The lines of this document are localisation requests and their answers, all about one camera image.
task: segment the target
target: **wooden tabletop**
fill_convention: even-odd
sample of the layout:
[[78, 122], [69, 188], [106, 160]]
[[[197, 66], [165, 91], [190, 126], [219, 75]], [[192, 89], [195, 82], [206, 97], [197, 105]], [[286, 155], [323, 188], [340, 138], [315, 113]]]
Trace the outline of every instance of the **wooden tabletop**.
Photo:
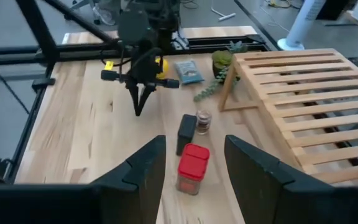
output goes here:
[[[187, 37], [255, 34], [250, 26], [185, 29]], [[97, 42], [89, 33], [70, 34], [67, 43]], [[218, 112], [219, 93], [199, 103], [193, 97], [213, 79], [210, 54], [166, 57], [170, 78], [178, 78], [175, 61], [196, 61], [205, 81], [179, 89], [158, 88], [136, 117], [125, 85], [100, 79], [99, 60], [57, 63], [25, 150], [16, 183], [88, 183], [113, 169], [156, 135], [167, 136], [165, 183], [157, 223], [244, 223], [224, 158], [224, 138], [234, 134], [287, 161], [257, 109]], [[228, 101], [246, 95], [242, 82]], [[184, 114], [210, 110], [209, 133], [193, 142], [211, 151], [200, 193], [190, 196], [175, 188], [179, 157], [175, 155], [177, 131]]]

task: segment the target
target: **yellow part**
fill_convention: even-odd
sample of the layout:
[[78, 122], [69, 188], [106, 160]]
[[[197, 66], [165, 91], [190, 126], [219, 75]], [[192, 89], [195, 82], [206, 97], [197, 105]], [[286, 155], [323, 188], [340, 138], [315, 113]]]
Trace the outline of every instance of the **yellow part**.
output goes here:
[[[156, 58], [155, 59], [155, 62], [157, 62], [157, 63], [160, 63], [160, 58]], [[158, 79], [164, 79], [165, 77], [166, 77], [166, 74], [168, 73], [168, 71], [169, 71], [169, 64], [168, 64], [168, 62], [165, 60], [165, 59], [163, 59], [162, 60], [162, 73], [159, 73], [159, 74], [157, 74], [157, 78]]]
[[112, 70], [112, 67], [114, 66], [114, 62], [107, 61], [106, 65], [104, 66], [105, 70]]

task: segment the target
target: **plant pot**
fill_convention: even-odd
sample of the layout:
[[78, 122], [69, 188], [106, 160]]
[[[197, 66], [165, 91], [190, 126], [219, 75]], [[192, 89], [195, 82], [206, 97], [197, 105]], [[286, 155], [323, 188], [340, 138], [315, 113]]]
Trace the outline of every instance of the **plant pot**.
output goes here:
[[214, 63], [212, 63], [212, 71], [214, 72], [214, 76], [215, 78], [217, 78], [219, 76], [219, 73], [221, 72], [222, 69], [215, 67]]

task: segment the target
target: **succulent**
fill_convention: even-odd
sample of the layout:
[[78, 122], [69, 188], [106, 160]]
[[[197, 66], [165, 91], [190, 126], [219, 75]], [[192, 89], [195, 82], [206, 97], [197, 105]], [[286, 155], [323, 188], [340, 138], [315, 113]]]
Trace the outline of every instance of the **succulent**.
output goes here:
[[231, 54], [244, 53], [248, 51], [247, 46], [243, 44], [241, 41], [238, 41], [237, 43], [230, 41], [230, 46], [228, 46], [227, 49]]
[[228, 67], [231, 64], [232, 54], [228, 50], [217, 50], [212, 54], [214, 66], [218, 69]]
[[[205, 98], [208, 98], [212, 96], [216, 90], [218, 89], [218, 86], [220, 85], [220, 82], [224, 82], [227, 76], [227, 71], [229, 70], [228, 67], [223, 67], [222, 70], [219, 72], [219, 75], [212, 81], [209, 87], [207, 87], [205, 90], [201, 91], [201, 93], [198, 93], [194, 98], [194, 102], [199, 102]], [[236, 85], [238, 80], [235, 78], [233, 80], [233, 86]]]

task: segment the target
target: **black box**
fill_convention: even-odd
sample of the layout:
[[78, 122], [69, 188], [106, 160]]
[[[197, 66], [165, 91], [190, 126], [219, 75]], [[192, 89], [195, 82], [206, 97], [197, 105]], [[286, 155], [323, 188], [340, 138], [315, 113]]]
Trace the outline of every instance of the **black box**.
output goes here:
[[184, 114], [178, 130], [177, 155], [181, 156], [185, 146], [193, 140], [196, 131], [197, 117]]

